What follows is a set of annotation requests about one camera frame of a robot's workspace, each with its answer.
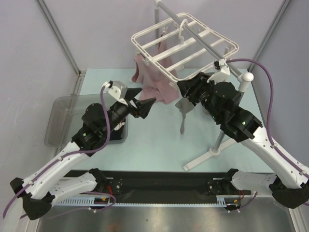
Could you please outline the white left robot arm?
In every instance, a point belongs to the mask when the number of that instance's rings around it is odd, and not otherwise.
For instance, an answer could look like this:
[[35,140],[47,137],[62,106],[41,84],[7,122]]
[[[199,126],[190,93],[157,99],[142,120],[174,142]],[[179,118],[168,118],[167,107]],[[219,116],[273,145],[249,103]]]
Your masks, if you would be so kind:
[[116,101],[110,108],[106,108],[101,93],[101,103],[86,108],[83,126],[58,155],[33,175],[10,182],[15,198],[23,200],[23,210],[29,219],[39,219],[58,202],[81,193],[108,193],[107,179],[97,168],[64,183],[59,180],[81,161],[102,150],[111,132],[119,129],[128,115],[143,119],[148,116],[156,98],[139,101],[135,96],[140,92],[140,87],[129,88],[121,95],[119,90],[109,87],[108,94],[116,94]]

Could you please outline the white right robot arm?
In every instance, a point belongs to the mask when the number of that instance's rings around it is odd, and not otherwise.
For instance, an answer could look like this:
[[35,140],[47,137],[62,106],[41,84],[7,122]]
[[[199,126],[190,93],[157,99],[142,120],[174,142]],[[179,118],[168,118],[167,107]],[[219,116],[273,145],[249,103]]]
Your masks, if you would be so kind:
[[200,103],[226,136],[250,149],[273,171],[273,174],[255,174],[231,169],[223,181],[224,191],[270,194],[291,209],[308,203],[309,168],[276,144],[261,121],[239,106],[241,91],[251,83],[253,74],[242,74],[239,80],[236,89],[230,82],[217,82],[212,73],[200,72],[192,79],[177,82],[182,97],[193,105]]

